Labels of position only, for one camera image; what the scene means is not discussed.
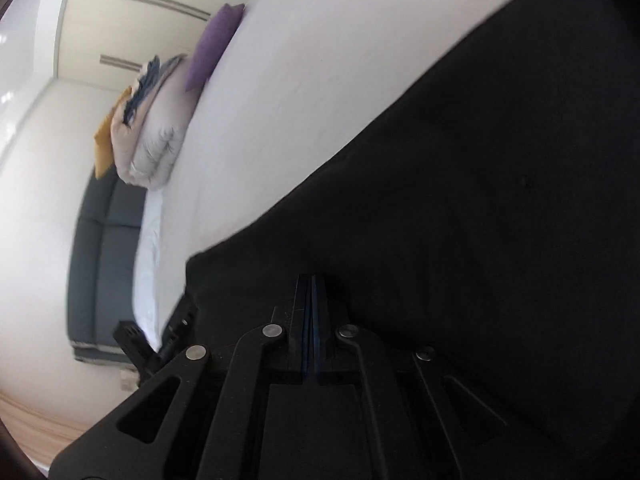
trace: yellow cushion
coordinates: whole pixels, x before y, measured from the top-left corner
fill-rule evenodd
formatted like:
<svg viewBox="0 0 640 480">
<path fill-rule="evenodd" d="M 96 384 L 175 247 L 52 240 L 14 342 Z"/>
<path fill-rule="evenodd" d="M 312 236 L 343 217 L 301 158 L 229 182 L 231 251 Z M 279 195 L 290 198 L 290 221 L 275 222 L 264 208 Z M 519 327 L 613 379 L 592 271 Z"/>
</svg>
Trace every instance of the yellow cushion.
<svg viewBox="0 0 640 480">
<path fill-rule="evenodd" d="M 131 87 L 118 97 L 111 112 L 104 118 L 94 135 L 95 177 L 102 178 L 113 165 L 113 146 L 111 145 L 111 120 L 118 105 L 131 96 Z"/>
</svg>

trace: wooden floor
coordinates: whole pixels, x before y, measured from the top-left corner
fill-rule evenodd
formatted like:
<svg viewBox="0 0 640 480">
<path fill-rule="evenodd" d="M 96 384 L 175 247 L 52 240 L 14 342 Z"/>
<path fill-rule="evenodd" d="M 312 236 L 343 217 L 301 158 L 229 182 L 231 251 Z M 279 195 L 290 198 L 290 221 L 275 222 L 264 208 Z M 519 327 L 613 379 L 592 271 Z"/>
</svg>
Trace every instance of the wooden floor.
<svg viewBox="0 0 640 480">
<path fill-rule="evenodd" d="M 47 415 L 0 392 L 0 418 L 20 448 L 49 466 L 54 457 L 88 427 Z"/>
</svg>

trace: pillow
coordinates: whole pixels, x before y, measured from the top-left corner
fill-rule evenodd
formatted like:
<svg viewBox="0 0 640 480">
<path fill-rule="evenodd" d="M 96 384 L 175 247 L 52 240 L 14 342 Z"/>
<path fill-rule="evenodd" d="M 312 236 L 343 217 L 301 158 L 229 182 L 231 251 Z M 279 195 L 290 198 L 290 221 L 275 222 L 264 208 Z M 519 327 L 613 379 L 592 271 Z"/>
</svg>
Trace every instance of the pillow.
<svg viewBox="0 0 640 480">
<path fill-rule="evenodd" d="M 187 74 L 184 89 L 188 92 L 204 82 L 213 71 L 226 50 L 226 46 L 236 33 L 242 20 L 244 4 L 230 6 L 224 4 L 218 13 L 207 23 L 196 45 L 193 59 Z"/>
<path fill-rule="evenodd" d="M 102 124 L 94 135 L 95 177 L 102 178 L 113 165 L 113 145 L 111 144 L 111 121 L 118 105 L 131 95 L 131 87 L 118 97 L 111 112 L 102 120 Z"/>
</svg>

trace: purple pillow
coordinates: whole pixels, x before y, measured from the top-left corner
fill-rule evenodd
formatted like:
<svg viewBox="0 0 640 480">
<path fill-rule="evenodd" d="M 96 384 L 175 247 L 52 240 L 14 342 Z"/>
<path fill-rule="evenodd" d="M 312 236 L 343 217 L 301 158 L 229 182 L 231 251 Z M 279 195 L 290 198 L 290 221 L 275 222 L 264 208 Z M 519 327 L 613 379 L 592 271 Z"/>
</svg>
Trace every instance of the purple pillow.
<svg viewBox="0 0 640 480">
<path fill-rule="evenodd" d="M 244 4 L 230 6 L 224 4 L 218 13 L 207 23 L 202 36 L 198 40 L 196 50 L 191 58 L 185 90 L 202 86 L 213 74 L 213 70 L 225 53 L 226 46 L 236 33 L 242 20 Z"/>
</svg>

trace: mattress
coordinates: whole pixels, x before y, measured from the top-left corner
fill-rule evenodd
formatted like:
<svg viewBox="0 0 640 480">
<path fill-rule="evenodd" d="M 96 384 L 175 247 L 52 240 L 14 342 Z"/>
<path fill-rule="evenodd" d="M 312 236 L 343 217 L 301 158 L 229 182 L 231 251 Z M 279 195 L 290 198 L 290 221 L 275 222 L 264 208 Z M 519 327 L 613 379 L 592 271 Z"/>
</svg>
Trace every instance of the mattress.
<svg viewBox="0 0 640 480">
<path fill-rule="evenodd" d="M 258 219 L 507 1 L 250 0 L 164 190 L 157 326 L 192 254 Z"/>
</svg>

